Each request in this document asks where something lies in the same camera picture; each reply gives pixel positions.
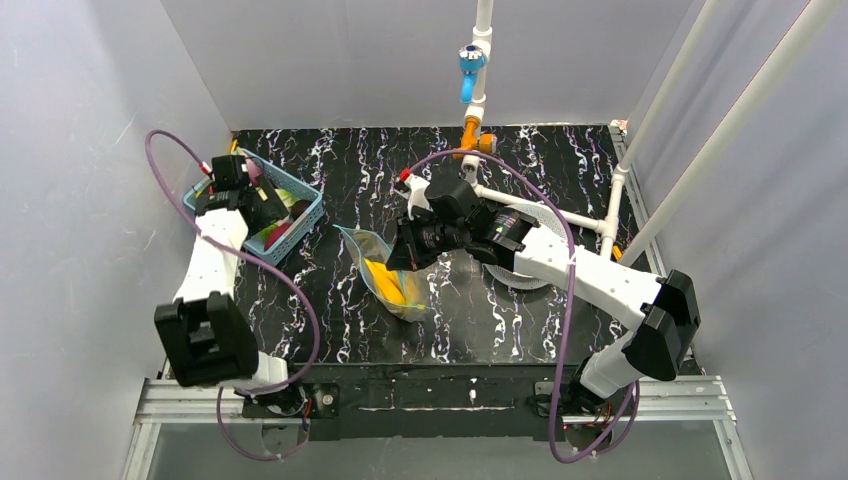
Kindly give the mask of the clear zip top bag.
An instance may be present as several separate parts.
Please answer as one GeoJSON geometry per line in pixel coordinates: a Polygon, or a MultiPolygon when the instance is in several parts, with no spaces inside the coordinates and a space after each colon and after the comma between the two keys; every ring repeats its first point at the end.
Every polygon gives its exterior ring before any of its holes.
{"type": "Polygon", "coordinates": [[[367,288],[392,315],[410,323],[433,317],[425,272],[389,270],[389,245],[376,232],[341,225],[335,228],[367,288]]]}

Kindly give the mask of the purple sweet potato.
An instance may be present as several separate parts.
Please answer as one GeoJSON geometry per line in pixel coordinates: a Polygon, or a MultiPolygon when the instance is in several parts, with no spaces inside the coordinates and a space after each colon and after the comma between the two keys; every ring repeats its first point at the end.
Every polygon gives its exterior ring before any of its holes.
{"type": "Polygon", "coordinates": [[[261,232],[264,249],[270,250],[273,245],[289,230],[290,222],[276,222],[261,232]]]}

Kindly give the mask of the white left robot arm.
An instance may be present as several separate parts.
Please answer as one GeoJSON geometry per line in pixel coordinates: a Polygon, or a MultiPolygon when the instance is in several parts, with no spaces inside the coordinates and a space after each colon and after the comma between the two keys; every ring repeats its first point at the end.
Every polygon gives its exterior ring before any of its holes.
{"type": "Polygon", "coordinates": [[[195,204],[199,229],[182,284],[160,304],[154,324],[182,387],[231,387],[264,395],[284,389],[285,361],[260,352],[234,300],[235,277],[249,227],[244,218],[257,191],[244,157],[211,161],[211,185],[195,204]]]}

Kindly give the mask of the yellow banana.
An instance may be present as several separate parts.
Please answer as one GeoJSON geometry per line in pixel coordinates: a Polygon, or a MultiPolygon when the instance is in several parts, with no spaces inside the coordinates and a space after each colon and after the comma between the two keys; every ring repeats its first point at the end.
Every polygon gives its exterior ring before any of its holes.
{"type": "Polygon", "coordinates": [[[413,272],[390,271],[384,263],[365,259],[375,294],[396,316],[426,308],[425,298],[413,272]]]}

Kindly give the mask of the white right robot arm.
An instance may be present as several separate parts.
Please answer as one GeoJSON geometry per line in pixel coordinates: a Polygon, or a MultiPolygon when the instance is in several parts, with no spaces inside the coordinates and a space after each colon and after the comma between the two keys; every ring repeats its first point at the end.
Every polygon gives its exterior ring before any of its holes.
{"type": "Polygon", "coordinates": [[[407,201],[386,267],[418,271],[464,250],[507,282],[532,278],[563,288],[618,320],[624,335],[584,360],[569,382],[572,398],[600,402],[649,377],[674,380],[700,326],[692,279],[634,270],[573,245],[554,212],[536,203],[494,206],[465,180],[436,183],[404,172],[396,183],[407,201]]]}

